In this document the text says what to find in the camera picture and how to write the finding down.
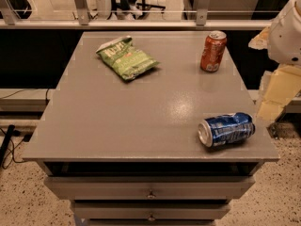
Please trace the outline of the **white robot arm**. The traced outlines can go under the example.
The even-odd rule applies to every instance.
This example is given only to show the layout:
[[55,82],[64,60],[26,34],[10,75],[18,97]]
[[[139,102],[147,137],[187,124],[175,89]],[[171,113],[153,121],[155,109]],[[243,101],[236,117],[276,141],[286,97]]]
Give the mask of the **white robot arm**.
[[301,0],[289,0],[273,20],[267,50],[279,64],[301,65]]

